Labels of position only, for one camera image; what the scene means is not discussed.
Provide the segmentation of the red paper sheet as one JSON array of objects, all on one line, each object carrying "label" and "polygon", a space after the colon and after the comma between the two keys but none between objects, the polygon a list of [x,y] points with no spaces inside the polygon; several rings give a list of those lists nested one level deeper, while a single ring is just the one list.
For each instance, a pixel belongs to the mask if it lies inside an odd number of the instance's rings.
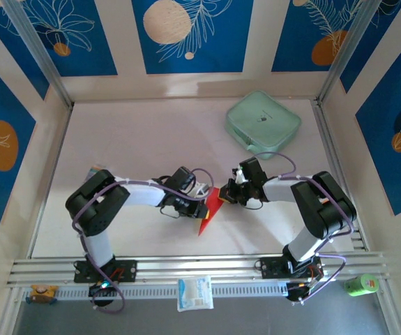
[{"label": "red paper sheet", "polygon": [[199,227],[198,237],[205,231],[207,225],[213,219],[213,217],[218,213],[223,201],[219,198],[220,189],[217,187],[213,188],[212,193],[206,199],[206,206],[208,207],[208,216],[202,219],[201,225]]}]

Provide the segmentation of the mint green zip pouch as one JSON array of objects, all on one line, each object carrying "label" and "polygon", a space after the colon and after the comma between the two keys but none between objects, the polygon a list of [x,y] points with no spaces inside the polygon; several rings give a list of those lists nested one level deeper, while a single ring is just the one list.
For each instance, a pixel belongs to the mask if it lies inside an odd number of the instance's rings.
[{"label": "mint green zip pouch", "polygon": [[268,160],[296,136],[301,118],[263,91],[253,91],[225,116],[225,130],[245,150]]}]

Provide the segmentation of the white tissue packet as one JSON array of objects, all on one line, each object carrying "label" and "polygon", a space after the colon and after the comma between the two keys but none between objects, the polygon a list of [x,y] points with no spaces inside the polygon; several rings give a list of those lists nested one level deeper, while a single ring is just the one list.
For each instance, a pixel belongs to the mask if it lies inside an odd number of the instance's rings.
[{"label": "white tissue packet", "polygon": [[213,291],[210,276],[195,276],[177,281],[177,311],[211,310]]}]

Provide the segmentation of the green bottle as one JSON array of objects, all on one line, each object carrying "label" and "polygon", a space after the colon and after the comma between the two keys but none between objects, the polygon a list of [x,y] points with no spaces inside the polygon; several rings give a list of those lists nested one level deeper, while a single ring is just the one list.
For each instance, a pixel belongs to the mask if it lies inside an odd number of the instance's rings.
[{"label": "green bottle", "polygon": [[344,289],[351,297],[376,293],[379,289],[379,280],[372,274],[362,274],[345,281]]}]

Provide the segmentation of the small yellow toy object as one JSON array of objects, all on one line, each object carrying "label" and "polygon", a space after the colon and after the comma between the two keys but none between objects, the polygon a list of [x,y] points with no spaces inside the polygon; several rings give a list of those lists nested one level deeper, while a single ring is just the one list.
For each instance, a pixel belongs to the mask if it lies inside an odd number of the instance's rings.
[{"label": "small yellow toy object", "polygon": [[57,301],[55,295],[59,286],[56,285],[31,285],[31,292],[26,301],[37,304],[53,304]]}]

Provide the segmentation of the aluminium mounting rail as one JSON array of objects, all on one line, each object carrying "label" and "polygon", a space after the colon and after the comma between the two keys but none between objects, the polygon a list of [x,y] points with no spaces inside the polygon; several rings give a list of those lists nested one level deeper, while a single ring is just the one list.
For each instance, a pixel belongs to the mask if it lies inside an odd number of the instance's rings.
[{"label": "aluminium mounting rail", "polygon": [[[388,261],[382,253],[354,251],[342,253],[346,265],[336,277],[346,280],[361,274],[377,278],[391,277]],[[179,278],[209,275],[213,283],[261,282],[268,269],[260,258],[274,258],[274,254],[253,255],[191,255],[167,257],[120,258],[119,262],[135,260],[137,266],[129,271],[137,285],[174,284]],[[76,268],[77,258],[35,258],[15,260],[8,275],[10,287],[45,285],[91,285],[98,281]]]}]

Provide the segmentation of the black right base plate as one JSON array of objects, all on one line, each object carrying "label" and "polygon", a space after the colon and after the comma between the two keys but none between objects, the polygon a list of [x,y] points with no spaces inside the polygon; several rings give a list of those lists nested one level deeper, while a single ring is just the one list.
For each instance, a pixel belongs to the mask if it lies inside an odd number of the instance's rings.
[{"label": "black right base plate", "polygon": [[321,260],[318,257],[312,257],[303,262],[296,262],[285,256],[263,257],[257,262],[263,279],[321,279],[324,276],[320,268]]}]

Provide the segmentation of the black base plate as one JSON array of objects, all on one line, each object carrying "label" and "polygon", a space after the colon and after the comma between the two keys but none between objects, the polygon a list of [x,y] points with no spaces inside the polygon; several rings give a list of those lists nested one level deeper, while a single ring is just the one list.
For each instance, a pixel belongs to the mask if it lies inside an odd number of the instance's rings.
[{"label": "black base plate", "polygon": [[[75,283],[95,283],[105,280],[88,260],[75,261],[73,266]],[[114,282],[133,283],[137,274],[137,261],[112,259],[100,269]]]},{"label": "black base plate", "polygon": [[312,257],[303,262],[296,262],[285,256],[263,257],[257,262],[263,279],[321,279],[324,276],[320,268],[321,260],[318,257]]}]

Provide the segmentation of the aluminium table edge rail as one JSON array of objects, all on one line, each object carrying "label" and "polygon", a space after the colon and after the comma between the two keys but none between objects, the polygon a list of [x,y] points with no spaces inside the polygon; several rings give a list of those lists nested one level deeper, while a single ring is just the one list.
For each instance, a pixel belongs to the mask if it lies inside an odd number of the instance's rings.
[{"label": "aluminium table edge rail", "polygon": [[56,167],[59,162],[59,157],[61,155],[66,133],[68,131],[68,126],[72,117],[72,111],[73,108],[71,107],[69,110],[66,110],[63,116],[60,118],[60,121],[56,125],[56,129],[53,132],[54,137],[52,138],[52,141],[50,142],[50,147],[47,151],[47,157],[44,162],[44,168],[36,193],[37,196],[35,199],[35,207],[33,208],[30,217],[30,222],[34,223],[34,226],[29,234],[28,249],[24,253],[26,259],[31,259],[33,256],[33,251],[36,246],[39,228],[43,219],[47,199],[50,195]]},{"label": "aluminium table edge rail", "polygon": [[[335,143],[333,141],[333,137],[330,132],[330,128],[326,122],[326,118],[324,116],[323,110],[319,105],[319,102],[314,99],[311,100],[313,114],[315,116],[315,121],[317,123],[317,127],[319,130],[319,134],[321,136],[321,140],[323,142],[324,150],[326,152],[326,157],[328,159],[331,174],[333,175],[334,179],[340,185],[341,189],[345,192],[348,198],[351,201],[354,201],[351,193],[349,191],[347,182],[345,180],[345,176],[342,171],[342,166],[340,164],[340,159],[338,157],[338,153],[336,150]],[[354,246],[355,251],[368,251],[366,243],[364,241],[364,236],[359,228],[358,221],[355,221],[354,224],[355,230],[351,235],[351,240]]]}]

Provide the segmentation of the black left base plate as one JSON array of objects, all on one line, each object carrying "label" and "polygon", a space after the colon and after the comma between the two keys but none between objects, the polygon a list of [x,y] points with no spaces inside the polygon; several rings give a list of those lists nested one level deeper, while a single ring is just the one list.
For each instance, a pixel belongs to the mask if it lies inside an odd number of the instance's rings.
[{"label": "black left base plate", "polygon": [[[75,261],[73,266],[75,283],[95,283],[105,280],[88,260]],[[137,274],[137,261],[112,259],[100,269],[114,282],[133,283]]]}]

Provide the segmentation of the aluminium frame post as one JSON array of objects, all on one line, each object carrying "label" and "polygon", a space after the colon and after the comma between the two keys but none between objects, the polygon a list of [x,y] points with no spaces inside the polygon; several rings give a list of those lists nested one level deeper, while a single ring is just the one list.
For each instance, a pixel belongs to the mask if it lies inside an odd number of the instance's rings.
[{"label": "aluminium frame post", "polygon": [[323,107],[324,102],[328,98],[336,82],[340,79],[343,70],[347,67],[349,60],[353,56],[353,53],[374,17],[374,14],[379,9],[381,1],[382,0],[362,0],[361,9],[356,14],[344,42],[316,97],[316,102],[319,107]]},{"label": "aluminium frame post", "polygon": [[39,69],[54,88],[57,96],[71,112],[74,102],[63,85],[61,76],[39,35],[25,13],[22,4],[17,0],[1,0],[3,9],[17,30],[20,38],[34,58]]}]

